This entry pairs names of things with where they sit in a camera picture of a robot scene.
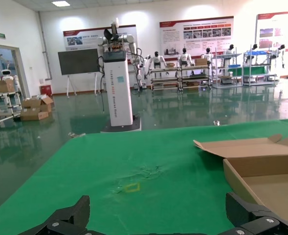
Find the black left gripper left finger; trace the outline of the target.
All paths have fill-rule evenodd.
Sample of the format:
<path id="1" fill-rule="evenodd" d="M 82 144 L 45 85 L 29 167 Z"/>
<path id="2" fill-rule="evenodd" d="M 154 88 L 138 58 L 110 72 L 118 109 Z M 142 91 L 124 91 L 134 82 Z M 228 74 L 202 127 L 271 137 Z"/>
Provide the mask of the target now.
<path id="1" fill-rule="evenodd" d="M 22 235 L 91 235 L 87 229 L 90 217 L 90 197 L 83 195 L 73 206 L 56 210 L 42 224 Z"/>

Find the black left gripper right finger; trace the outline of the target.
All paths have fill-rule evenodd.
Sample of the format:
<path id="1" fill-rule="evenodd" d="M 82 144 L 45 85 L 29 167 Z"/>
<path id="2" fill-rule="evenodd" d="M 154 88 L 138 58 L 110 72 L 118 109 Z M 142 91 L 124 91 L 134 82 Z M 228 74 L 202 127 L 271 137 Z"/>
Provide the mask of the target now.
<path id="1" fill-rule="evenodd" d="M 234 228 L 222 232 L 223 235 L 288 235 L 288 221 L 265 206 L 246 202 L 233 192 L 225 196 L 225 209 Z"/>

